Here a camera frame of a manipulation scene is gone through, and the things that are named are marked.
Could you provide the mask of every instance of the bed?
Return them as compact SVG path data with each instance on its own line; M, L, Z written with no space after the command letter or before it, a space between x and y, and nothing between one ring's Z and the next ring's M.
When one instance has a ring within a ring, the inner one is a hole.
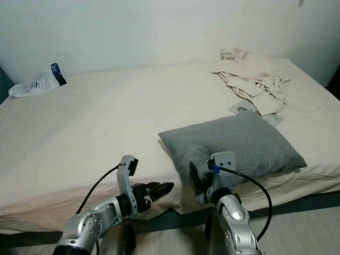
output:
M278 131L307 167L260 179L273 205L340 190L340 101L295 66L277 59L287 104ZM241 99L208 70L211 62L131 67L67 76L67 85L0 105L0 230L60 231L91 185L125 154L139 159L132 183L171 181L173 191L142 218L168 208L204 209L183 184L160 131L233 115ZM250 211L267 200L251 183L236 187ZM118 194L115 175L87 207Z

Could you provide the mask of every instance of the gray pillow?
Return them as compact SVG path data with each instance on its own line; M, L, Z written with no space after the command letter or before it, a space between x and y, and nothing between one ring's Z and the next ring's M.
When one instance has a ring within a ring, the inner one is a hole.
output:
M195 164L200 181L210 182L207 160L216 152L234 152L236 170L255 179L307 166L280 132L252 111L164 131L159 136L173 155L181 178L197 192L201 190L190 175L190 162ZM241 177L236 180L233 183L245 181Z

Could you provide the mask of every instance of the floor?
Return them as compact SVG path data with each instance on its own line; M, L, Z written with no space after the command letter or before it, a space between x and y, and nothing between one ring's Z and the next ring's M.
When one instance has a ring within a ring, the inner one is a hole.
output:
M251 221L255 233L258 233L265 218ZM135 255L204 255L207 241L203 236L204 226L170 229L166 231L138 234ZM101 243L101 254L114 255L113 243L115 231L109 232ZM262 254L294 255L338 255L340 251L340 207L295 212L276 215L271 225L259 242ZM54 245L41 245L16 248L6 255L50 255Z

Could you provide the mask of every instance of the white wall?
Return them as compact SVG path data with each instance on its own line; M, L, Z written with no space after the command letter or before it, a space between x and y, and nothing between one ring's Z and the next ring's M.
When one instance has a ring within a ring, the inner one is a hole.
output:
M290 58L321 84L340 61L340 0L0 0L0 65L16 82L218 60L239 46Z

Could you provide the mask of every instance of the bed frame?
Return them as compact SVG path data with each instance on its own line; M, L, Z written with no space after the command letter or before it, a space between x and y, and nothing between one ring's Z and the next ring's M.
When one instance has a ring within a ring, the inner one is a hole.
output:
M309 195L283 205L273 207L273 215L296 213L340 206L340 191ZM168 209L152 220L126 220L124 224L131 224L136 233L170 230L205 224L207 218L214 213L214 208L207 208L190 214L181 215L173 209ZM250 211L250 218L264 217L267 208ZM56 243L62 235L54 232L25 232L19 234L0 234L0 247L13 248L32 245Z

